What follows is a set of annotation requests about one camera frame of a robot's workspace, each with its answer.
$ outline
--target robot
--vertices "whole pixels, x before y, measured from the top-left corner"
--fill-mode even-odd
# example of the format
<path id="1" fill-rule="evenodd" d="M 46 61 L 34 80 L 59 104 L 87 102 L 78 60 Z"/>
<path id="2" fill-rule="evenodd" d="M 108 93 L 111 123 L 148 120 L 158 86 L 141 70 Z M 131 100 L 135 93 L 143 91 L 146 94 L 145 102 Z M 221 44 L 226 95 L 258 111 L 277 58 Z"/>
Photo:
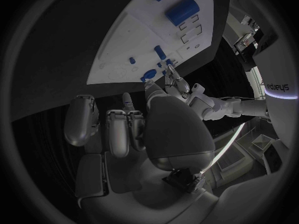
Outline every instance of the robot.
<path id="1" fill-rule="evenodd" d="M 106 138 L 110 153 L 118 159 L 127 156 L 130 146 L 138 152 L 146 149 L 156 168 L 171 171 L 163 180 L 183 192 L 202 188 L 202 173 L 214 159 L 215 145 L 202 120 L 250 115 L 270 121 L 266 100 L 224 101 L 206 96 L 205 88 L 197 83 L 190 93 L 189 84 L 172 65 L 165 74 L 165 90 L 152 80 L 145 83 L 146 120 L 135 110 L 130 94 L 124 93 L 123 109 L 106 112 Z M 77 96 L 66 117 L 66 140 L 74 146 L 85 145 L 99 130 L 98 116 L 92 96 Z"/>

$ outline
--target wire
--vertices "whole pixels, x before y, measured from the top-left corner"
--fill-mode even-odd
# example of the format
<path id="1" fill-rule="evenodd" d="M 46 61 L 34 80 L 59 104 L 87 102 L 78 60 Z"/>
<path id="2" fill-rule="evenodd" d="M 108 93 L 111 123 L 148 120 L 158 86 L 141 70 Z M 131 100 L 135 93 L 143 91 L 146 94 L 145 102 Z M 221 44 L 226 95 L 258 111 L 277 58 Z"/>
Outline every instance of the wire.
<path id="1" fill-rule="evenodd" d="M 227 97 L 221 97 L 221 98 L 218 98 L 218 99 L 225 99 L 225 98 L 241 98 L 241 99 L 251 99 L 251 100 L 257 100 L 261 97 L 264 97 L 264 96 L 260 96 L 260 97 L 257 97 L 257 98 L 249 98 L 249 97 L 239 97 L 239 96 L 227 96 Z"/>

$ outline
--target light strip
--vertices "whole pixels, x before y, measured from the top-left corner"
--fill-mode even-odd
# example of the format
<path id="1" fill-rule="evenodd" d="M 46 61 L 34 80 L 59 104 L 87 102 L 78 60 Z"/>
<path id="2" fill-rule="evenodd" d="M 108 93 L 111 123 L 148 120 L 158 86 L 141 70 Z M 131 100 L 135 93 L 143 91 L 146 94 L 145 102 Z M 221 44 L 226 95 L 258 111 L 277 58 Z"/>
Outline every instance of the light strip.
<path id="1" fill-rule="evenodd" d="M 265 89 L 265 94 L 267 94 L 268 96 L 274 97 L 274 98 L 284 99 L 284 100 L 296 100 L 296 99 L 298 99 L 298 96 L 285 97 L 285 96 L 273 95 L 273 94 L 269 93 L 266 89 Z"/>
<path id="2" fill-rule="evenodd" d="M 230 139 L 230 141 L 224 146 L 224 148 L 217 154 L 217 156 L 213 159 L 213 162 L 211 164 L 210 167 L 212 167 L 219 158 L 221 158 L 221 156 L 226 152 L 226 150 L 232 145 L 232 143 L 235 141 L 236 137 L 238 136 L 238 134 L 241 132 L 243 126 L 245 125 L 245 123 L 241 124 L 240 127 L 237 129 L 237 131 L 235 132 L 235 134 L 232 136 L 232 138 Z"/>

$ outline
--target cable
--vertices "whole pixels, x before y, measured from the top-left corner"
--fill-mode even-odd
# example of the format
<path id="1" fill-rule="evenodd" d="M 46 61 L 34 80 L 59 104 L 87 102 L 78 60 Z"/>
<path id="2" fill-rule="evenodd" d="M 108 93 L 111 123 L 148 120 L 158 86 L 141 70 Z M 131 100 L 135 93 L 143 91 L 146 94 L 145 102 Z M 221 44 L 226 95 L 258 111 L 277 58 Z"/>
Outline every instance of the cable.
<path id="1" fill-rule="evenodd" d="M 251 99 L 251 100 L 257 100 L 261 97 L 264 97 L 264 96 L 260 96 L 260 97 L 257 97 L 257 98 L 249 98 L 249 97 L 240 97 L 240 96 L 227 96 L 227 97 L 221 97 L 221 98 L 218 98 L 218 99 L 225 99 L 225 98 L 241 98 L 241 99 Z"/>

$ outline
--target logo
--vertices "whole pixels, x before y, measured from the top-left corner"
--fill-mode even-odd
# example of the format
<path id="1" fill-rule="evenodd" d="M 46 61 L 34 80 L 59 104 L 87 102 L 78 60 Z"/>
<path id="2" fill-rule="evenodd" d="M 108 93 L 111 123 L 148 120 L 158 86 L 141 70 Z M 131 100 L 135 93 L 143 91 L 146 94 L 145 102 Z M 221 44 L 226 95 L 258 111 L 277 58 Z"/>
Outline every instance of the logo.
<path id="1" fill-rule="evenodd" d="M 276 90 L 276 91 L 288 91 L 289 90 L 289 85 L 288 84 L 285 84 L 285 85 L 267 85 L 268 89 L 271 89 L 271 90 Z"/>

